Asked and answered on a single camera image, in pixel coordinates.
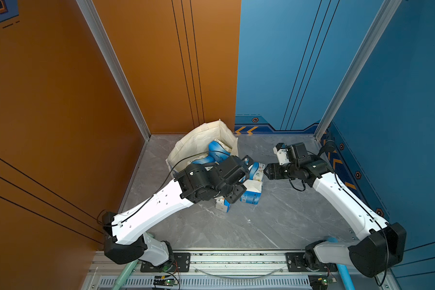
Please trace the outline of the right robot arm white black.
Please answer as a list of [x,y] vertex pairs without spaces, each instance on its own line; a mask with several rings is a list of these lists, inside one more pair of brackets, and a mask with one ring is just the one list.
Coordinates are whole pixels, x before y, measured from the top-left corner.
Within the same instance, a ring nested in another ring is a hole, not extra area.
[[320,240],[306,246],[304,262],[311,271],[334,263],[353,266],[373,278],[402,262],[407,237],[404,227],[390,224],[370,209],[323,159],[304,165],[271,163],[264,174],[271,180],[302,180],[333,205],[358,239],[343,243]]

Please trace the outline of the blue tissue pack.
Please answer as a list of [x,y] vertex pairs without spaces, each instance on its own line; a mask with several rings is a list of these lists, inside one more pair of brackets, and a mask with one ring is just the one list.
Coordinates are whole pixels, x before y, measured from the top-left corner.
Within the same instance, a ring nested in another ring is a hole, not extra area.
[[199,156],[199,159],[193,161],[193,164],[215,164],[215,163],[216,160],[208,154],[201,155]]
[[255,162],[250,168],[250,180],[262,181],[266,164]]
[[229,210],[231,208],[231,204],[224,197],[218,197],[215,200],[216,200],[215,208],[217,210],[224,212],[224,213],[229,212]]
[[225,145],[223,142],[215,139],[213,140],[209,146],[209,155],[217,162],[221,163],[226,160],[230,155],[232,150]]

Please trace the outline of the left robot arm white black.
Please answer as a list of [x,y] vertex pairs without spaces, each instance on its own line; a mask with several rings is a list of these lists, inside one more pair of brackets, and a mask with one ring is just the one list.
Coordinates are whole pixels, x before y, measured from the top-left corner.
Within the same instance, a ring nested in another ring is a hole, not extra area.
[[191,164],[135,208],[122,214],[105,213],[102,217],[105,256],[119,265],[140,260],[155,267],[170,267],[174,262],[170,244],[151,238],[147,231],[201,201],[219,196],[238,199],[246,190],[242,179],[248,174],[246,165],[220,164],[207,170],[201,164]]

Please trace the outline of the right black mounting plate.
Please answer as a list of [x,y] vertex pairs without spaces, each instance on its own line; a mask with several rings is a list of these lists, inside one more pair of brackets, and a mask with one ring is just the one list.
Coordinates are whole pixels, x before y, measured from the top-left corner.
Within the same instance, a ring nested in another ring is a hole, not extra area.
[[337,272],[338,268],[333,263],[328,264],[319,264],[316,266],[310,267],[308,262],[305,261],[305,253],[304,252],[288,252],[285,253],[286,266],[288,271],[291,273],[301,273],[301,272],[309,272],[309,273],[328,273],[328,272]]

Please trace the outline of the cream canvas bag blue print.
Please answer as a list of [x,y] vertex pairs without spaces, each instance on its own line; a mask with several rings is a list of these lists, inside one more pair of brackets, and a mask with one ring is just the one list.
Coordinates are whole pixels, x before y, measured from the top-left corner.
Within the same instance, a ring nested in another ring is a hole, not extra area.
[[217,120],[194,128],[181,140],[177,141],[166,159],[168,169],[172,170],[175,167],[174,174],[182,171],[189,161],[208,153],[209,144],[215,139],[229,147],[231,155],[239,155],[238,137],[234,136],[223,121]]

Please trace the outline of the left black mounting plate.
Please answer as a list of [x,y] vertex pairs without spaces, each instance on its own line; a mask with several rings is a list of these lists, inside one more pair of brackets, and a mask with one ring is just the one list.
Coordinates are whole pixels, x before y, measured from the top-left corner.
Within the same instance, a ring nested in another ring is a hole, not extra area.
[[142,262],[140,271],[142,273],[188,273],[190,270],[191,253],[174,253],[174,258],[160,266],[153,266],[149,262]]

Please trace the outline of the right circuit board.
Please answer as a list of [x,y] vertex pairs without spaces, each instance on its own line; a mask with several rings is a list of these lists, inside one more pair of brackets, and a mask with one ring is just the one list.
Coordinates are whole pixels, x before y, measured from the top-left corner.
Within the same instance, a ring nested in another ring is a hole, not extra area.
[[310,275],[309,283],[313,290],[328,290],[329,285],[337,283],[337,279],[334,277],[321,277]]

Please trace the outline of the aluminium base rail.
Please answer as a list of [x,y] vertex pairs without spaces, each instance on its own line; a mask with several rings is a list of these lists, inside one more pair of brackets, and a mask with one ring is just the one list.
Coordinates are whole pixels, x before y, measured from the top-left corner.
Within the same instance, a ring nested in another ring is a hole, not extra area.
[[211,274],[216,276],[263,276],[266,274],[326,275],[328,273],[291,273],[285,253],[303,250],[175,250],[191,253],[190,270],[181,274]]

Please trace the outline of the left circuit board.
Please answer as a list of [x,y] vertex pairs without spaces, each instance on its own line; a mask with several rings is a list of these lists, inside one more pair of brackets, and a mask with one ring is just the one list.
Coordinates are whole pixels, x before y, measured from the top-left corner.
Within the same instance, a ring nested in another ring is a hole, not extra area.
[[178,290],[179,283],[171,275],[156,275],[152,281],[153,290]]

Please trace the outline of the white-topped tissue pack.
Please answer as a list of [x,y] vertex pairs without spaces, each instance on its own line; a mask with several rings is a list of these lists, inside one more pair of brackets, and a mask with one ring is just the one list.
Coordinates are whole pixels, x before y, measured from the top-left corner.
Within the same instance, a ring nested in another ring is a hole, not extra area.
[[257,180],[246,180],[244,186],[246,187],[246,191],[240,197],[240,201],[247,204],[257,205],[262,195],[263,182]]

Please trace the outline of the white vented grille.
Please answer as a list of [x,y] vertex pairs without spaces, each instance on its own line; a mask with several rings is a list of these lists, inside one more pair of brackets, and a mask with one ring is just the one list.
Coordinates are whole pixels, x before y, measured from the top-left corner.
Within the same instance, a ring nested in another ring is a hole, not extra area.
[[[122,290],[153,290],[154,275],[132,276]],[[305,275],[274,276],[265,279],[218,279],[204,275],[185,275],[179,280],[179,290],[311,290]]]

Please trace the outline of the circuit board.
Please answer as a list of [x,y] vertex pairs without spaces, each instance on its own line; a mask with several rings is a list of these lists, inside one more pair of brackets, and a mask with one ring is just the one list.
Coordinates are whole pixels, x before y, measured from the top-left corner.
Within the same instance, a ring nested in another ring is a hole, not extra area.
[[179,283],[171,275],[156,275],[152,281],[153,290],[178,290]]
[[309,283],[313,290],[328,290],[329,285],[337,283],[337,279],[334,277],[321,277],[310,275]]

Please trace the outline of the black round stand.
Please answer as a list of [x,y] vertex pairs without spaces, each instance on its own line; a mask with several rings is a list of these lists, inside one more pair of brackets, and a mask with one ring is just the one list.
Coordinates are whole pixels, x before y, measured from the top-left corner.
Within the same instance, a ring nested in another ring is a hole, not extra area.
[[327,156],[327,159],[330,159],[331,153],[335,151],[336,151],[335,141],[326,140],[324,145],[322,145],[321,149],[319,150],[317,156],[321,157],[323,154],[325,154]]

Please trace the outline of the black mounting plate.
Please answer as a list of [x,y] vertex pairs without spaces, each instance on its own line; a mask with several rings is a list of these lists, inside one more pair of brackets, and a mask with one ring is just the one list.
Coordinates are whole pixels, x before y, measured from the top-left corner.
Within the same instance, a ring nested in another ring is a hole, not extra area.
[[190,270],[191,253],[174,253],[174,258],[160,266],[153,266],[149,262],[142,262],[140,271],[142,273],[188,273]]
[[338,268],[333,263],[328,264],[319,264],[316,266],[310,267],[308,262],[305,261],[305,253],[304,252],[288,252],[285,253],[286,266],[288,271],[291,273],[301,273],[301,272],[309,272],[309,273],[328,273],[328,272],[337,272]]

